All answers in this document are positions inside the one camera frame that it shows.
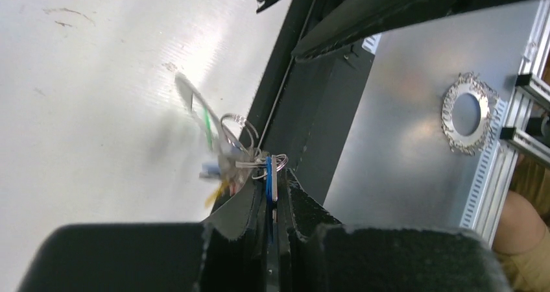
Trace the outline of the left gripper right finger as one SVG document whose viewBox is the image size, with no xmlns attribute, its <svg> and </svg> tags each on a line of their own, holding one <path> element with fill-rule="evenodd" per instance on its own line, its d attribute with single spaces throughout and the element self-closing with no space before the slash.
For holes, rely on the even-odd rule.
<svg viewBox="0 0 550 292">
<path fill-rule="evenodd" d="M 280 291 L 327 291 L 322 237 L 341 222 L 312 198 L 292 169 L 278 178 Z"/>
</svg>

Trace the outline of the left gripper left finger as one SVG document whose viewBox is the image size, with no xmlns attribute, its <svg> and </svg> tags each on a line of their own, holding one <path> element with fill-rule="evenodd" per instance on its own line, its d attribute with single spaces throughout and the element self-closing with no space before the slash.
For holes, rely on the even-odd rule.
<svg viewBox="0 0 550 292">
<path fill-rule="evenodd" d="M 265 290 L 265 205 L 261 184 L 249 179 L 204 220 L 199 291 Z"/>
</svg>

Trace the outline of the blue tagged key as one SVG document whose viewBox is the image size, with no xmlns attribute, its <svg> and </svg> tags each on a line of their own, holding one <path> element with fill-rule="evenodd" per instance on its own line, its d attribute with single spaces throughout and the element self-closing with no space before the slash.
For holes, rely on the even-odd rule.
<svg viewBox="0 0 550 292">
<path fill-rule="evenodd" d="M 278 165 L 276 155 L 267 156 L 265 158 L 265 196 L 267 202 L 268 211 L 268 239 L 269 243 L 274 242 L 274 232 L 276 231 L 277 223 L 277 209 L 276 203 L 278 201 Z"/>
</svg>

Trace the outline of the metal keyring with coloured keys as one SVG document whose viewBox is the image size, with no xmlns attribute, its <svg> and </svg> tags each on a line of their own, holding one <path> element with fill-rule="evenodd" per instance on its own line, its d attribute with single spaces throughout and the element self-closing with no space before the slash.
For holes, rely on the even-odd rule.
<svg viewBox="0 0 550 292">
<path fill-rule="evenodd" d="M 175 75 L 174 84 L 186 110 L 205 134 L 209 151 L 216 157 L 212 162 L 204 162 L 199 174 L 200 178 L 219 181 L 205 206 L 213 205 L 225 193 L 235 195 L 249 178 L 262 180 L 265 186 L 267 156 L 276 155 L 278 172 L 284 169 L 288 156 L 271 154 L 258 147 L 255 141 L 259 133 L 246 117 L 234 113 L 217 116 L 183 73 Z"/>
</svg>

